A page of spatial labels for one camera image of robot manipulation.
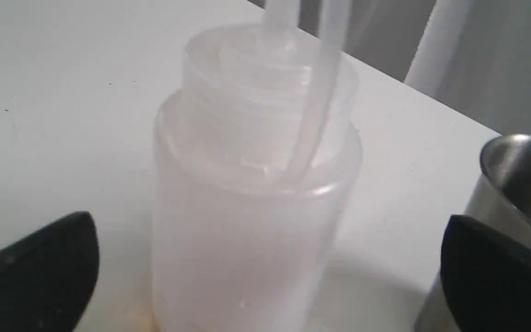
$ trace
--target stainless steel cup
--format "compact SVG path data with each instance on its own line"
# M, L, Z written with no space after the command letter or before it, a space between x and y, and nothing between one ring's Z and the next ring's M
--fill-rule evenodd
M465 213L531 249L531 136L493 139L483 147L480 165L483 174ZM415 332L459 332L439 277L417 317Z

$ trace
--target white table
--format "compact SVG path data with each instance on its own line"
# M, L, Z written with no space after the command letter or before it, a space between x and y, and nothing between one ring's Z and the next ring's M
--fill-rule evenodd
M150 330L155 111L190 36L260 15L245 0L0 0L0 247L92 212L101 272L80 332ZM409 331L496 133L352 61L365 165L312 324Z

